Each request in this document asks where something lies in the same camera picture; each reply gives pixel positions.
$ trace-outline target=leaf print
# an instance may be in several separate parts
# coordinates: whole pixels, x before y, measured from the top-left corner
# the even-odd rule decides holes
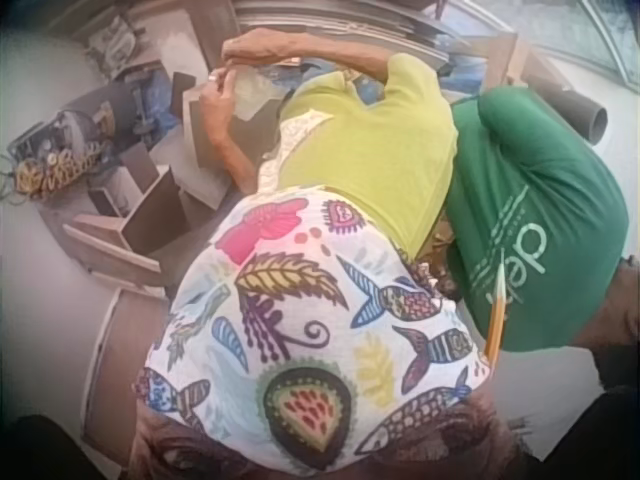
[[[249,373],[249,364],[247,362],[247,356],[244,353],[244,348],[242,348],[242,343],[240,343],[240,338],[238,338],[238,334],[236,333],[233,325],[227,317],[218,317],[213,322],[213,326],[211,327],[211,334],[213,338],[215,338],[222,346],[224,346],[227,350],[229,350],[234,357],[238,359],[244,371]]]
[[[167,365],[167,370],[170,371],[175,363],[184,356],[185,344],[202,331],[209,319],[215,315],[216,310],[218,310],[220,305],[229,298],[229,295],[231,295],[231,291],[226,285],[221,285],[216,288],[211,292],[203,310],[195,321],[188,324],[180,324],[173,332],[171,332],[169,335],[171,341],[167,346],[167,351],[169,352],[169,364]]]
[[[367,333],[366,345],[356,347],[354,356],[358,363],[356,378],[362,395],[378,408],[394,403],[393,360],[380,338]]]
[[[337,280],[317,262],[305,260],[301,253],[263,253],[254,255],[238,274],[236,285],[246,292],[283,300],[284,295],[326,298],[348,309]]]

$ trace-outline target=green shirt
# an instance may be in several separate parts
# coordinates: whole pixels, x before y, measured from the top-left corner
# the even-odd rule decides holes
[[[503,349],[562,346],[602,303],[628,229],[611,172],[527,89],[453,108],[458,154],[446,212],[449,267],[486,337],[504,250]]]

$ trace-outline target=patterned bandana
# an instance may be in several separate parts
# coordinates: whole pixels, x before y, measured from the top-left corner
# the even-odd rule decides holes
[[[315,187],[237,205],[189,269],[137,389],[259,465],[313,475],[402,443],[488,375],[455,304]]]

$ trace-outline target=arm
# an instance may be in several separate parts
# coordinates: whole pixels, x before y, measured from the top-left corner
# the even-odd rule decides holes
[[[307,33],[284,33],[257,28],[227,40],[222,57],[228,64],[264,65],[291,57],[319,57],[339,63],[385,84],[385,98],[413,106],[442,99],[436,72],[426,63],[407,54],[356,42],[343,42]]]
[[[235,71],[220,69],[215,73],[215,80],[210,80],[200,95],[205,130],[240,191],[249,195],[258,188],[256,167],[229,136],[235,107]]]
[[[266,28],[227,40],[222,47],[222,57],[231,64],[265,65],[291,57],[319,57],[365,73],[382,83],[387,82],[387,63],[393,54],[391,50],[374,45]]]

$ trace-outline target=person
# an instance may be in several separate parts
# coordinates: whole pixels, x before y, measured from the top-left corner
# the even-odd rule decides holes
[[[629,219],[596,153],[534,92],[500,87],[453,106],[447,266],[486,338],[504,255],[502,348],[636,345],[640,267]]]
[[[442,208],[456,130],[436,74],[374,46],[251,31],[203,91],[207,133],[249,194],[189,268],[135,390],[138,478],[520,478],[491,368],[411,264]],[[316,56],[341,72],[282,110],[275,163],[231,140],[237,64]]]

